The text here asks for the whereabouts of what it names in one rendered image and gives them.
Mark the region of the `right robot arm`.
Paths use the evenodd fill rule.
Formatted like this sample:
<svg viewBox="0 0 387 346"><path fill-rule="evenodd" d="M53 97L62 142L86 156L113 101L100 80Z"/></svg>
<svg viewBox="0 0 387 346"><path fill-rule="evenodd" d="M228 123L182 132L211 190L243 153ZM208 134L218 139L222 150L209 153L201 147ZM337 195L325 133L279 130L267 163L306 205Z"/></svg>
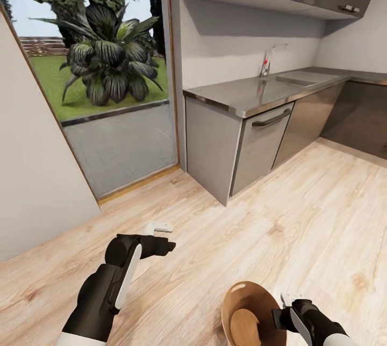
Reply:
<svg viewBox="0 0 387 346"><path fill-rule="evenodd" d="M283 309L272 309L276 329L300 333L309 346L360 346L303 293L281 292Z"/></svg>

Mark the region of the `trash can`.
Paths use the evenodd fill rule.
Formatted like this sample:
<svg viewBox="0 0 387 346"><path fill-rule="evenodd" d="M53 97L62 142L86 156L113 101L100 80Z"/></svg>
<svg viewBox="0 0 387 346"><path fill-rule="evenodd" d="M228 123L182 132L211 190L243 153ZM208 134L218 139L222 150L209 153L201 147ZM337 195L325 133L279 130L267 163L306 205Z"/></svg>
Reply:
<svg viewBox="0 0 387 346"><path fill-rule="evenodd" d="M232 290L239 285L245 285ZM281 309L273 295L253 281L233 284L224 296L221 317L231 346L287 346L287 330L276 329L272 309Z"/></svg>

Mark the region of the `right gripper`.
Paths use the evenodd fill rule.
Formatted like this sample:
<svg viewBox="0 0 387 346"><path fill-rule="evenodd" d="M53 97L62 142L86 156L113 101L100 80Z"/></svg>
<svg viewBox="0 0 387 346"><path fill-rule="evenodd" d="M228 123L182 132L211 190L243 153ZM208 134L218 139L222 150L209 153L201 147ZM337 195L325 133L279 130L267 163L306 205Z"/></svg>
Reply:
<svg viewBox="0 0 387 346"><path fill-rule="evenodd" d="M295 330L289 323L289 319L288 319L288 309L290 309L290 307L287 307L287 308L283 308L283 309L272 309L272 314L273 314L273 320L274 320L274 324L275 324L275 328L276 329L283 329L283 330L287 330L287 331L291 331L292 333L299 333L299 331Z"/></svg>

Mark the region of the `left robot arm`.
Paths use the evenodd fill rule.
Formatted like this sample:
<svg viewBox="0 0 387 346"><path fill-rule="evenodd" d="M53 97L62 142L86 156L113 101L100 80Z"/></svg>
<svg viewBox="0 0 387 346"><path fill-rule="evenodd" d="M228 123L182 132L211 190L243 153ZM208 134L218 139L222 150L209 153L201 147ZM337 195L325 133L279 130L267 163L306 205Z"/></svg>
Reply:
<svg viewBox="0 0 387 346"><path fill-rule="evenodd" d="M170 222L149 221L145 235L117 234L109 243L106 264L81 285L77 306L53 346L106 346L113 319L130 287L139 260L152 255L166 256L174 242L156 237L156 232L174 232Z"/></svg>

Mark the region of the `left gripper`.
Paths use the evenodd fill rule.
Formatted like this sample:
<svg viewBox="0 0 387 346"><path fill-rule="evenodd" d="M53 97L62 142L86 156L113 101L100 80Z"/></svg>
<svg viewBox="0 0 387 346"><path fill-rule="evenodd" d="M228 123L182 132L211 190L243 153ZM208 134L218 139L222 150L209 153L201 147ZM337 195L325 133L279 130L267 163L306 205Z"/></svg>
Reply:
<svg viewBox="0 0 387 346"><path fill-rule="evenodd" d="M143 237L149 241L149 252L145 258L152 255L166 256L167 252L173 251L175 248L175 243L169 242L168 238L145 235Z"/></svg>

